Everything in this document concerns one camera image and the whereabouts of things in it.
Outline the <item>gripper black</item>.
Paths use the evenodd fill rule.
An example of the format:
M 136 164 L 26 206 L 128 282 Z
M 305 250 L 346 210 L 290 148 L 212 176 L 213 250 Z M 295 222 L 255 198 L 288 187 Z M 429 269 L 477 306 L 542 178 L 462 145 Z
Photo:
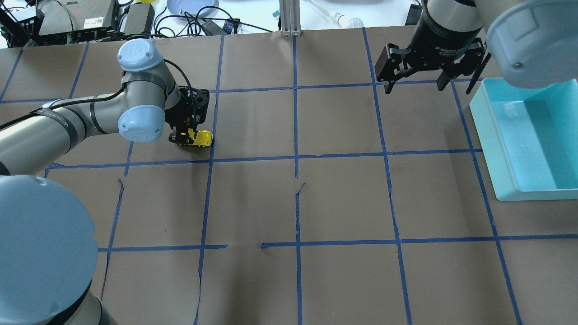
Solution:
M 471 76 L 465 91 L 470 94 L 492 57 L 478 37 L 482 27 L 473 0 L 426 0 L 409 48 L 384 46 L 374 65 L 376 80 L 390 94 L 398 80 L 417 73 L 417 69 L 441 69 L 436 80 L 439 91 L 463 75 Z
M 194 146 L 196 128 L 208 112 L 210 92 L 194 87 L 178 87 L 179 101 L 165 111 L 165 122 L 172 128 L 169 141 L 180 146 Z

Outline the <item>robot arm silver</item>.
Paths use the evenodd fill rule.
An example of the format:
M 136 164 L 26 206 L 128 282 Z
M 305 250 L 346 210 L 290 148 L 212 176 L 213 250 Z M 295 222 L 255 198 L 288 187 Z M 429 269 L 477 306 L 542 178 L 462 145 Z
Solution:
M 48 102 L 1 128 L 3 325 L 116 324 L 91 292 L 99 251 L 85 201 L 42 171 L 99 135 L 150 143 L 169 125 L 174 144 L 211 144 L 211 133 L 197 130 L 208 90 L 179 86 L 149 40 L 127 41 L 117 59 L 115 93 Z
M 426 0 L 405 48 L 384 46 L 374 64 L 387 94 L 396 82 L 440 71 L 444 90 L 470 76 L 473 88 L 494 58 L 502 78 L 519 88 L 543 88 L 577 78 L 575 0 Z

